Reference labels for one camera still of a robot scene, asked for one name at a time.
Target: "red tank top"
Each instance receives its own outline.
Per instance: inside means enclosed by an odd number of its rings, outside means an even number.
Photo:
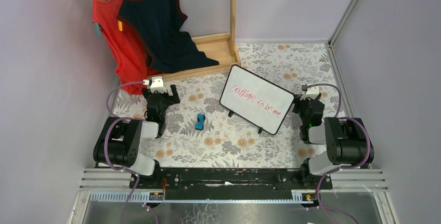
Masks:
[[[149,69],[147,71],[146,53],[139,39],[129,27],[118,29],[118,11],[123,0],[94,0],[92,2],[92,22],[101,26],[101,33],[107,40],[107,44],[118,64],[115,73],[120,77],[121,84],[142,81],[148,75],[160,74],[160,71]],[[122,88],[130,94],[142,94],[143,84],[129,85]]]

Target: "wooden frame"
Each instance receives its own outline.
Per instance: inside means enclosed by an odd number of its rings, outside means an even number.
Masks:
[[[235,39],[236,0],[230,0],[230,32],[193,38],[193,41],[196,43],[198,49],[205,52],[207,57],[210,59],[219,61],[219,65],[191,69],[171,74],[162,74],[162,78],[164,81],[171,81],[228,72],[232,65],[241,65]]]

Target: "black tank top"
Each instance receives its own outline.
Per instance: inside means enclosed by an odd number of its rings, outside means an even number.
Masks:
[[[151,69],[174,73],[219,64],[198,51],[188,32],[179,31],[187,19],[179,0],[124,0],[118,19],[139,35]]]

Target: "floral pattern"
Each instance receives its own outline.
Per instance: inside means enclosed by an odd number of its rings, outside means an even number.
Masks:
[[[242,67],[293,92],[306,83],[335,84],[324,44],[238,44]],[[140,152],[170,167],[262,167],[296,168],[307,158],[325,151],[299,138],[300,118],[288,113],[276,135],[257,133],[257,127],[233,115],[219,104],[228,73],[166,82],[175,84],[181,103],[170,106],[161,138],[142,139]],[[324,116],[333,116],[338,94],[320,87]],[[120,90],[114,113],[142,117],[143,96]],[[204,113],[204,130],[194,125]]]

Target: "lavender wall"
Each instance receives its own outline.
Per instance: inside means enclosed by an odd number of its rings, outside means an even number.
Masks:
[[[192,36],[229,32],[229,0],[180,0]],[[239,42],[323,41],[351,0],[237,0]]]
[[[335,52],[401,224],[439,223],[441,0],[360,0]]]
[[[0,223],[65,223],[116,65],[92,0],[0,0]]]

